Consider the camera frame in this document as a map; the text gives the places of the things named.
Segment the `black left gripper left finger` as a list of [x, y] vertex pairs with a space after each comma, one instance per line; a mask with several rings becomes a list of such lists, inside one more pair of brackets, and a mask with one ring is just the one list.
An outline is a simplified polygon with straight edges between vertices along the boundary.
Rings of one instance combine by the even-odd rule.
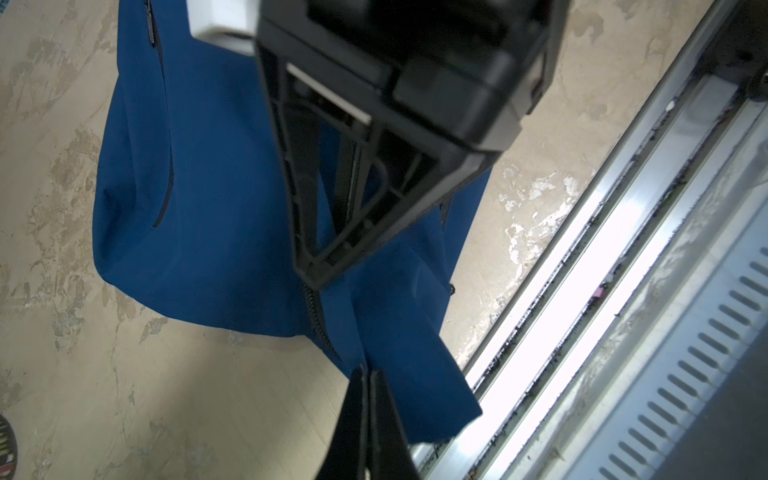
[[362, 480], [368, 454], [369, 386], [358, 368], [349, 381], [342, 408], [317, 480]]

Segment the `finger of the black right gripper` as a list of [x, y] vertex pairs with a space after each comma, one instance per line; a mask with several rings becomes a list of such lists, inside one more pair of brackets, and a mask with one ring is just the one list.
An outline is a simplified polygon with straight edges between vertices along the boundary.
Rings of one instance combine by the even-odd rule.
[[295, 270], [323, 288], [384, 237], [373, 115], [263, 44], [256, 47], [288, 194]]
[[440, 141], [430, 152], [383, 130], [368, 142], [340, 139], [331, 215], [335, 238], [323, 249], [329, 282], [381, 248], [431, 208], [486, 172], [493, 151]]

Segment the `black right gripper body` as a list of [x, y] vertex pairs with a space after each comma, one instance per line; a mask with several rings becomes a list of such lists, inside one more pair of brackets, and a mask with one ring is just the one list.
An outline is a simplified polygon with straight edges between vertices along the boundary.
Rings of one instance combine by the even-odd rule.
[[257, 42], [365, 124], [507, 150], [551, 85], [566, 1], [265, 1]]

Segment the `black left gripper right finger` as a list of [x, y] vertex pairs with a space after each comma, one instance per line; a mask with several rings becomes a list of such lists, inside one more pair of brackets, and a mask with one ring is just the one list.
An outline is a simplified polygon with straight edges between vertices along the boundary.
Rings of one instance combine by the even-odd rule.
[[419, 480], [389, 384], [383, 372], [369, 378], [368, 471], [373, 480]]

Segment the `blue zip jacket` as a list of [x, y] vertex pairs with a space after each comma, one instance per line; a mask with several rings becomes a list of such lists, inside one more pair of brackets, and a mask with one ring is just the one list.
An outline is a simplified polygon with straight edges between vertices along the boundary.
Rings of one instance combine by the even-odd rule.
[[304, 336], [345, 374], [382, 371], [412, 443], [479, 417], [439, 332], [488, 176], [310, 297], [254, 60], [195, 40], [182, 1], [123, 1], [117, 31], [93, 214], [99, 275], [164, 316]]

